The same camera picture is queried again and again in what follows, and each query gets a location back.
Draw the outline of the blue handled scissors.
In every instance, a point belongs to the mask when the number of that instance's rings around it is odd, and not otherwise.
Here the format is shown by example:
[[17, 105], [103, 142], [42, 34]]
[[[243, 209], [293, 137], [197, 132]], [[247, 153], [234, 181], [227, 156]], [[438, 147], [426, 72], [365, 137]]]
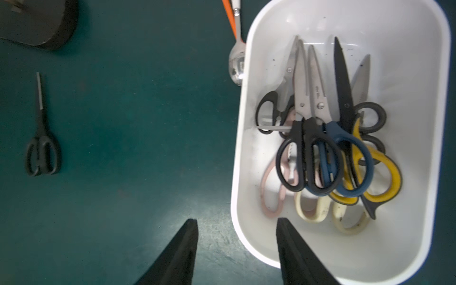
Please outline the blue handled scissors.
[[[354, 205], [358, 197], [365, 193], [374, 177], [374, 159], [368, 147], [361, 139], [352, 134], [352, 126], [355, 121], [355, 109], [353, 106], [351, 86], [346, 68], [342, 48], [338, 39], [334, 42], [334, 63], [336, 72], [336, 85], [338, 104], [340, 108], [340, 121], [336, 122], [331, 116], [328, 98], [324, 92], [321, 71], [314, 46], [308, 48], [309, 68], [311, 75], [311, 93], [315, 105], [315, 115], [323, 123], [323, 131], [328, 134], [338, 145], [343, 156], [343, 179], [329, 195], [333, 200], [344, 205]], [[358, 182], [359, 176], [355, 172], [355, 163], [352, 148], [361, 152], [366, 162], [366, 174], [362, 182]], [[323, 182], [328, 182], [336, 173], [338, 167], [333, 166], [330, 160], [335, 158], [333, 152], [318, 144], [320, 169]]]

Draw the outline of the small all-black scissors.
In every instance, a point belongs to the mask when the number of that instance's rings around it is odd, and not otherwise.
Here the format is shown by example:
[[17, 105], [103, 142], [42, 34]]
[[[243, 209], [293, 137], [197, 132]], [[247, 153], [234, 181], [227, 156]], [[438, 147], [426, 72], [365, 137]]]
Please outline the small all-black scissors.
[[61, 169], [61, 148], [49, 129], [39, 72], [36, 72], [36, 80], [36, 132], [27, 145], [24, 167], [29, 176], [54, 175]]

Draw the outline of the yellow black handled scissors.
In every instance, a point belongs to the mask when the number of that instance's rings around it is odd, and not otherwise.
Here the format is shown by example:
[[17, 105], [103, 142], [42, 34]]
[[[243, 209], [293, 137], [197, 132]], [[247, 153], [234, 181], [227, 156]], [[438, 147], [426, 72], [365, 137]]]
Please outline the yellow black handled scissors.
[[[340, 111], [337, 125], [369, 151], [372, 163], [368, 165], [364, 152], [358, 146], [350, 141], [339, 142], [338, 146], [344, 156], [344, 180], [330, 194], [330, 197], [333, 201], [346, 206], [355, 205], [361, 201], [365, 208], [365, 216], [375, 220], [377, 208], [392, 200], [399, 193], [402, 185], [399, 167], [385, 154], [384, 144], [371, 135], [385, 125], [387, 114], [377, 103], [364, 102], [357, 105], [353, 103], [346, 60], [337, 37], [334, 38], [334, 70]], [[378, 120], [374, 126], [361, 126], [362, 118], [358, 113], [361, 109], [371, 109], [377, 114]], [[382, 194], [374, 195], [368, 192], [368, 188], [374, 180], [374, 166], [377, 164], [386, 166], [391, 175], [391, 182]]]

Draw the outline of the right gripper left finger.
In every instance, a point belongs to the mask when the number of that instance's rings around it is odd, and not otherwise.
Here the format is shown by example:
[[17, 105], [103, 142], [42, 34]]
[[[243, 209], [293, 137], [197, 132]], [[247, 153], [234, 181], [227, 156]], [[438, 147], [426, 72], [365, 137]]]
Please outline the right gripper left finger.
[[136, 282], [138, 285], [190, 285], [198, 244], [198, 223], [188, 219], [152, 266]]

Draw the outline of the black handled steel scissors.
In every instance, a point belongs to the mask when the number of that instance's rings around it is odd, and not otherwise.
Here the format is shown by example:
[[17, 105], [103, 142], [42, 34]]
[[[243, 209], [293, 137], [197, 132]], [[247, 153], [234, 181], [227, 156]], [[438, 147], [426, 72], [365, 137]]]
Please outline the black handled steel scissors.
[[[300, 37], [295, 37], [296, 43], [296, 60], [293, 75], [294, 88], [294, 111], [296, 112], [295, 120], [292, 122], [292, 128], [286, 139], [280, 145], [275, 158], [275, 166], [280, 182], [292, 192], [302, 191], [307, 188], [313, 195], [324, 197], [329, 195], [341, 184], [343, 179], [343, 156], [341, 151], [328, 134], [323, 131], [317, 123], [316, 117], [312, 115], [311, 95], [309, 93], [308, 83], [309, 76], [306, 67], [306, 52], [304, 43]], [[333, 166], [338, 169], [328, 182], [323, 182], [318, 186], [315, 181], [315, 154], [314, 146], [322, 143], [328, 147], [335, 158], [330, 160]], [[286, 148], [290, 144], [296, 145], [296, 170], [298, 174], [295, 178], [298, 180], [294, 184], [288, 183], [288, 177], [284, 176], [281, 171], [281, 158]]]

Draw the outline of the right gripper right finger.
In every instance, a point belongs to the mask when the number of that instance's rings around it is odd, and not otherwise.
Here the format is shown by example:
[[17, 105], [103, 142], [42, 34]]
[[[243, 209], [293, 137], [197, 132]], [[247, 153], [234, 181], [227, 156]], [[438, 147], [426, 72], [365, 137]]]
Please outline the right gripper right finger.
[[276, 238], [285, 285], [339, 284], [287, 218], [277, 220]]

